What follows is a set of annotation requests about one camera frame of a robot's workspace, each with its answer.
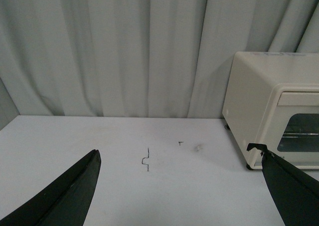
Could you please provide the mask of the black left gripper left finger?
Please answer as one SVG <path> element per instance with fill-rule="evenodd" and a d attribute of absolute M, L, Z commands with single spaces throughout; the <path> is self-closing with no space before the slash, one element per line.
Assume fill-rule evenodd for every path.
<path fill-rule="evenodd" d="M 92 150 L 37 195 L 1 219 L 2 226 L 82 226 L 101 167 Z"/>

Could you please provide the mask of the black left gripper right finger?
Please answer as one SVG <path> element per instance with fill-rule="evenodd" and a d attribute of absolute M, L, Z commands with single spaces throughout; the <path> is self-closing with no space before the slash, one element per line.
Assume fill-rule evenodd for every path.
<path fill-rule="evenodd" d="M 268 150 L 265 144 L 250 143 L 247 151 L 262 154 L 262 173 L 277 210 L 286 226 L 319 224 L 319 182 Z"/>

